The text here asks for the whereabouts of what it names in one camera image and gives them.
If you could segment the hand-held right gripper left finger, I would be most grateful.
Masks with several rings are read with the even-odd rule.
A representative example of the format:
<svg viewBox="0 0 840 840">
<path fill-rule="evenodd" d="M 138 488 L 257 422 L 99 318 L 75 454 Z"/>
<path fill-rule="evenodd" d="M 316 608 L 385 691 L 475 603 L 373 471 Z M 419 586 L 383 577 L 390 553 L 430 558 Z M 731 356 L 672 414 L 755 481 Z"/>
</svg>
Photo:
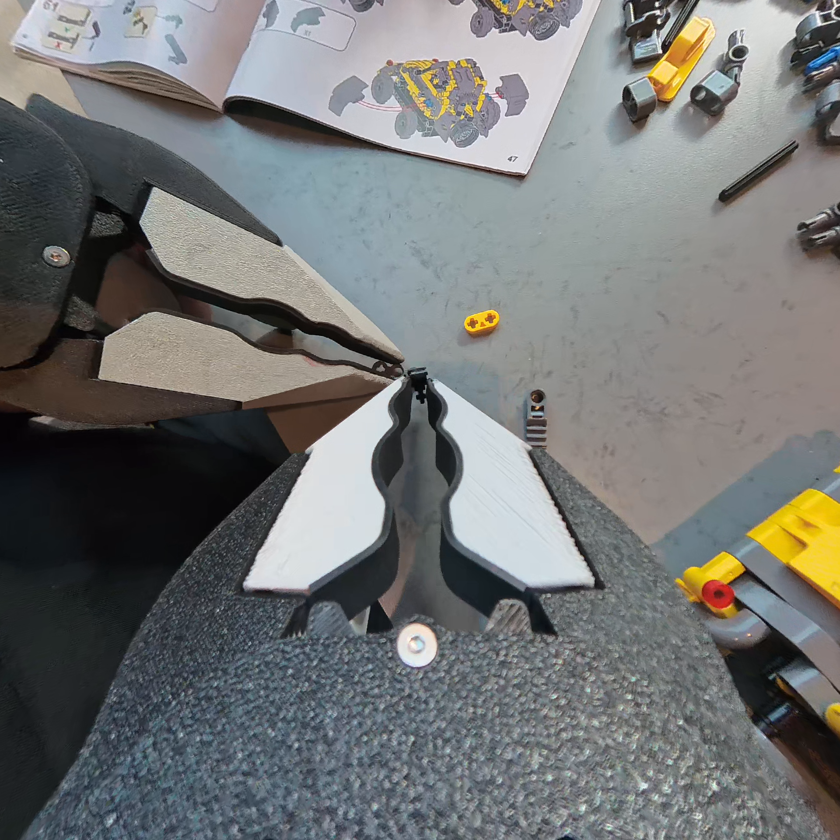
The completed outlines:
<svg viewBox="0 0 840 840">
<path fill-rule="evenodd" d="M 390 404 L 404 384 L 394 381 L 307 449 L 245 577 L 246 592 L 314 594 L 381 535 L 385 498 L 373 456 L 393 427 Z"/>
</svg>

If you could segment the person's left hand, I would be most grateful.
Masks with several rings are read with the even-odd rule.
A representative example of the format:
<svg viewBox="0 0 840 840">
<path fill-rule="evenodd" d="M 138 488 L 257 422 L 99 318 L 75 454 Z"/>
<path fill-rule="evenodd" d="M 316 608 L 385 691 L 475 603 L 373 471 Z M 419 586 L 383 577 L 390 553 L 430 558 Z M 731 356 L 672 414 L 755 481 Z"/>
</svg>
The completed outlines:
<svg viewBox="0 0 840 840">
<path fill-rule="evenodd" d="M 121 328 L 147 312 L 182 312 L 176 295 L 151 270 L 126 254 L 106 264 L 95 309 L 109 326 Z"/>
</svg>

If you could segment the grey desk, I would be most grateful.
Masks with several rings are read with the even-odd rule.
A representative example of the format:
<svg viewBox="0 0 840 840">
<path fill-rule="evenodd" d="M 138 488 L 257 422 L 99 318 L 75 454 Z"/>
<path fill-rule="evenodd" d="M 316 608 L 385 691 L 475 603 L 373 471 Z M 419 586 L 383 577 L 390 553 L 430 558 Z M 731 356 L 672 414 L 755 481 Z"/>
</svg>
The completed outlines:
<svg viewBox="0 0 840 840">
<path fill-rule="evenodd" d="M 699 564 L 838 463 L 838 259 L 796 222 L 838 198 L 838 152 L 783 73 L 793 3 L 708 3 L 745 27 L 720 122 L 681 98 L 647 127 L 619 93 L 605 2 L 522 180 L 304 129 L 203 116 L 92 81 L 89 114 L 205 167 L 432 375 L 520 430 L 547 390 L 548 463 L 606 590 L 548 598 L 557 637 L 443 630 L 427 668 L 394 634 L 269 640 L 212 666 L 135 739 L 141 771 L 223 803 L 266 782 L 315 837 L 768 838 L 800 803 L 764 751 L 676 566 Z M 800 147 L 729 203 L 719 192 Z M 467 316 L 496 310 L 493 332 Z"/>
</svg>

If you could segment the pile of loose brick parts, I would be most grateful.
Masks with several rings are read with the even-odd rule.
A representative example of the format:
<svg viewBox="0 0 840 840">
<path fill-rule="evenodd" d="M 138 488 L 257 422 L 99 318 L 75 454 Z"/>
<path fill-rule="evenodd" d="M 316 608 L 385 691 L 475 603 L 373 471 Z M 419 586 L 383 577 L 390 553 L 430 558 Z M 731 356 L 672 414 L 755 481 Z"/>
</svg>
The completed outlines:
<svg viewBox="0 0 840 840">
<path fill-rule="evenodd" d="M 801 73 L 802 91 L 815 94 L 815 127 L 819 141 L 838 147 L 839 135 L 839 3 L 812 2 L 813 9 L 794 33 L 790 67 Z M 633 63 L 653 62 L 642 77 L 625 85 L 622 106 L 631 123 L 645 121 L 659 103 L 671 102 L 706 52 L 716 29 L 694 14 L 698 2 L 685 2 L 665 37 L 670 2 L 624 2 L 624 34 Z M 690 90 L 690 103 L 710 118 L 721 116 L 739 94 L 742 71 L 750 54 L 744 29 L 730 33 L 716 68 Z"/>
</svg>

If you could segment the grey gear rack piece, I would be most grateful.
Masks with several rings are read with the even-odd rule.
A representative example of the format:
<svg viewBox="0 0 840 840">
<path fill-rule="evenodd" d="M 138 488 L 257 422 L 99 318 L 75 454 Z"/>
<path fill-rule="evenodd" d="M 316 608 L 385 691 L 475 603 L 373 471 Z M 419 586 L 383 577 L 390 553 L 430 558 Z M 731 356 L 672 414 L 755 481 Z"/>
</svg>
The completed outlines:
<svg viewBox="0 0 840 840">
<path fill-rule="evenodd" d="M 526 443 L 533 448 L 546 448 L 548 446 L 548 420 L 545 409 L 545 393 L 542 389 L 534 388 L 528 396 L 524 438 Z"/>
</svg>

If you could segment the person's dark clothing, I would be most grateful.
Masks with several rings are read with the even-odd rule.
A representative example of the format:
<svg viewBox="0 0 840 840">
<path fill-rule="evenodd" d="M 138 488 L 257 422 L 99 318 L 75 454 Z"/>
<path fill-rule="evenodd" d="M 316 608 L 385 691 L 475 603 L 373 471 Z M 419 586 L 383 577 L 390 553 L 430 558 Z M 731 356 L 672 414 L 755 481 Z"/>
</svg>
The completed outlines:
<svg viewBox="0 0 840 840">
<path fill-rule="evenodd" d="M 174 572 L 289 450 L 264 410 L 56 430 L 2 405 L 1 831 L 84 743 Z"/>
</svg>

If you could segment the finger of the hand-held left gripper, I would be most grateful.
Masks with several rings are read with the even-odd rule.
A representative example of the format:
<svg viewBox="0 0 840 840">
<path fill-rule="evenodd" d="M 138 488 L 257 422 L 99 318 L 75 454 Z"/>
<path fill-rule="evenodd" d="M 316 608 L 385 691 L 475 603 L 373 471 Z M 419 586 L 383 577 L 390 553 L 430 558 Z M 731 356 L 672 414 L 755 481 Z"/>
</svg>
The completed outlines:
<svg viewBox="0 0 840 840">
<path fill-rule="evenodd" d="M 394 384 L 357 364 L 262 349 L 232 330 L 163 311 L 105 338 L 98 378 L 237 403 L 330 402 Z"/>
<path fill-rule="evenodd" d="M 167 277 L 245 310 L 276 315 L 372 359 L 404 362 L 394 342 L 289 247 L 156 186 L 140 228 L 150 257 Z"/>
</svg>

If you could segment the paper instruction booklet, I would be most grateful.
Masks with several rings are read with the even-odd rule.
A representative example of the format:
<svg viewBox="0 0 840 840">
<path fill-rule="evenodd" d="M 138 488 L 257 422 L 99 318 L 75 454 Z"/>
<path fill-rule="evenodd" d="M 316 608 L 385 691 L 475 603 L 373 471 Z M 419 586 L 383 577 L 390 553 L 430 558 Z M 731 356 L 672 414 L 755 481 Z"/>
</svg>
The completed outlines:
<svg viewBox="0 0 840 840">
<path fill-rule="evenodd" d="M 525 175 L 597 1 L 33 2 L 14 52 L 217 112 L 258 103 Z"/>
</svg>

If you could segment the yellow toy brick vehicle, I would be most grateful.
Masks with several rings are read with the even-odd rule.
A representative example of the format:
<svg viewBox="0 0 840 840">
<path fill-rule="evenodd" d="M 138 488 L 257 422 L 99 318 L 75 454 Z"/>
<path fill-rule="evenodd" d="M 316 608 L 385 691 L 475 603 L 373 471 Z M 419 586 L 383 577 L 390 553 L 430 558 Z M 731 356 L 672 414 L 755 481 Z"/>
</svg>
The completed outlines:
<svg viewBox="0 0 840 840">
<path fill-rule="evenodd" d="M 675 583 L 765 732 L 839 734 L 838 469 Z"/>
</svg>

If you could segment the thin black axle rod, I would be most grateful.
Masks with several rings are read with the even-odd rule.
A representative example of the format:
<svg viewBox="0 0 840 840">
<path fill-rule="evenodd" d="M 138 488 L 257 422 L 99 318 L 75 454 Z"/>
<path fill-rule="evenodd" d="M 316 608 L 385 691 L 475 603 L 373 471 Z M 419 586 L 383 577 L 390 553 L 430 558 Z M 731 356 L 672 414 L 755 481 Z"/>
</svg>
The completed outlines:
<svg viewBox="0 0 840 840">
<path fill-rule="evenodd" d="M 792 140 L 782 146 L 760 163 L 756 164 L 734 182 L 725 186 L 717 196 L 720 203 L 726 204 L 756 186 L 763 178 L 778 170 L 798 151 L 800 142 Z"/>
</svg>

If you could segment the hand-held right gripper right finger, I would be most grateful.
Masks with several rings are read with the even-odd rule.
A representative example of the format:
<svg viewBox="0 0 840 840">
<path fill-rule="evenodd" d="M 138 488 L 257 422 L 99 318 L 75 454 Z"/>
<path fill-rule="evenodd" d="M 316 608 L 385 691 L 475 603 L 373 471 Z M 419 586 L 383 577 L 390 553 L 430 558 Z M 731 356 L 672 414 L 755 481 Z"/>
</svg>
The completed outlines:
<svg viewBox="0 0 840 840">
<path fill-rule="evenodd" d="M 453 592 L 592 589 L 595 574 L 531 447 L 441 381 L 427 384 L 436 466 L 447 483 L 440 567 Z"/>
</svg>

